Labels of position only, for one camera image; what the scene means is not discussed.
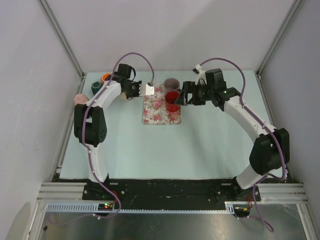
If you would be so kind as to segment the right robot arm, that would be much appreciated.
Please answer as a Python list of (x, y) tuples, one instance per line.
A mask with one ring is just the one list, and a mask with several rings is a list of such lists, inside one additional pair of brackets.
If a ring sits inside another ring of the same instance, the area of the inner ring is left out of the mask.
[(179, 106), (202, 106), (212, 104), (232, 117), (248, 134), (253, 142), (249, 165), (234, 177), (230, 186), (232, 197), (238, 201), (249, 195), (249, 189), (267, 177), (274, 177), (274, 170), (281, 169), (278, 179), (286, 177), (286, 165), (290, 160), (290, 135), (285, 128), (262, 120), (245, 103), (243, 92), (227, 87), (221, 69), (203, 70), (197, 65), (193, 72), (196, 81), (182, 84), (175, 104)]

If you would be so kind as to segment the purple mug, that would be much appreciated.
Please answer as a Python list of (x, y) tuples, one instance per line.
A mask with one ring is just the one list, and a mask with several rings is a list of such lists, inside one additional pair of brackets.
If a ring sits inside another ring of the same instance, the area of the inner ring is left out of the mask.
[(176, 92), (180, 89), (180, 82), (176, 78), (167, 78), (164, 83), (164, 94), (169, 92)]

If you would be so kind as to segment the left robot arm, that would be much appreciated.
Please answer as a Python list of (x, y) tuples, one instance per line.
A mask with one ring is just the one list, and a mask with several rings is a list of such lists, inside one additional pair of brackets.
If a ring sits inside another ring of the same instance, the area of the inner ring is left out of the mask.
[(114, 75), (108, 73), (102, 81), (91, 85), (94, 96), (86, 103), (77, 103), (74, 107), (74, 136), (82, 144), (88, 158), (89, 177), (97, 183), (93, 193), (99, 199), (107, 199), (111, 187), (104, 181), (108, 177), (107, 167), (103, 163), (102, 145), (108, 135), (105, 113), (115, 98), (124, 94), (126, 98), (139, 97), (141, 81), (134, 81), (136, 70), (128, 64), (119, 64)]

